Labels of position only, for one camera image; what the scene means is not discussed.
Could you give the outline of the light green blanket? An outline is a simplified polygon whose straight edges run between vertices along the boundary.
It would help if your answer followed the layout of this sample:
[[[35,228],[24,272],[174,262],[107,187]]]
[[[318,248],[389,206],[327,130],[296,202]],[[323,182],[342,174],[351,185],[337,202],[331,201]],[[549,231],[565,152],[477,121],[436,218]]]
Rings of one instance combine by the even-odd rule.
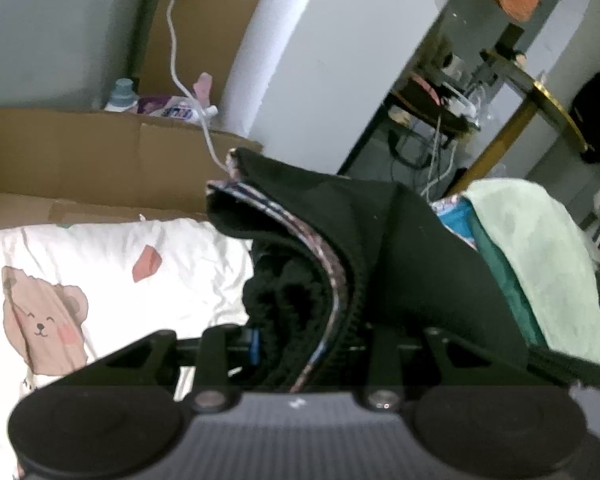
[[[593,246],[567,209],[520,179],[475,181],[464,196],[518,278],[548,348],[600,364]]]

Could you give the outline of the teal patterned blanket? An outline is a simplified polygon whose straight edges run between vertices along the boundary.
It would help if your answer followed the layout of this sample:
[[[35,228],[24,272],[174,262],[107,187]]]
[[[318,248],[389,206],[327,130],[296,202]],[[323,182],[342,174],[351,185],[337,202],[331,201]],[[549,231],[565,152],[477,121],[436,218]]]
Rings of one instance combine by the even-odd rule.
[[[478,250],[474,234],[469,225],[469,216],[472,206],[460,194],[436,200],[430,204],[431,209],[445,226],[473,250]]]

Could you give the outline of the white bear print duvet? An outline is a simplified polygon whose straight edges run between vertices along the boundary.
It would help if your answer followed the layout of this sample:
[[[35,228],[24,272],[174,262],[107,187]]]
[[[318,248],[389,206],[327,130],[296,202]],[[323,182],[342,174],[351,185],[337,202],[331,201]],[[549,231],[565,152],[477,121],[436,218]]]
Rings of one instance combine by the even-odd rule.
[[[0,479],[15,405],[157,330],[246,322],[250,243],[192,219],[0,231]]]

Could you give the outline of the brown cardboard sheet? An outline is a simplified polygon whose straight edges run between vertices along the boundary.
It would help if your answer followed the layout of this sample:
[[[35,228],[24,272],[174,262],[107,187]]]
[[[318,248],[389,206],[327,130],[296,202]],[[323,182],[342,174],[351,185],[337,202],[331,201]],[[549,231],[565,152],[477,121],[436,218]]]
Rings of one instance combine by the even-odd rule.
[[[0,230],[206,215],[206,185],[232,148],[226,132],[129,113],[0,110]]]

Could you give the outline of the gold round side table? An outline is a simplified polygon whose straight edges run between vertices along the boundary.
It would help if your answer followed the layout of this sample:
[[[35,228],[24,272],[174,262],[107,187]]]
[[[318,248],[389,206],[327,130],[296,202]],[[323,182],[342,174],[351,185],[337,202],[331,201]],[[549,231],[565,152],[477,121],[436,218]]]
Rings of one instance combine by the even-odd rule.
[[[446,195],[463,192],[471,182],[484,178],[501,161],[537,114],[540,114],[577,152],[593,151],[568,110],[547,90],[545,84],[494,49],[482,50],[480,55],[486,62],[486,67],[517,92],[522,101],[512,117]]]

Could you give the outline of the white cabinet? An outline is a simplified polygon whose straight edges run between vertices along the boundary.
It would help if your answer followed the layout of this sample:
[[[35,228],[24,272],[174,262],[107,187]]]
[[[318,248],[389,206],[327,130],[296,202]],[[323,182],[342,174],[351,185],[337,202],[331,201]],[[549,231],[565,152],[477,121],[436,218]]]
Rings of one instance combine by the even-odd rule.
[[[265,155],[337,172],[449,0],[259,0],[220,123]]]

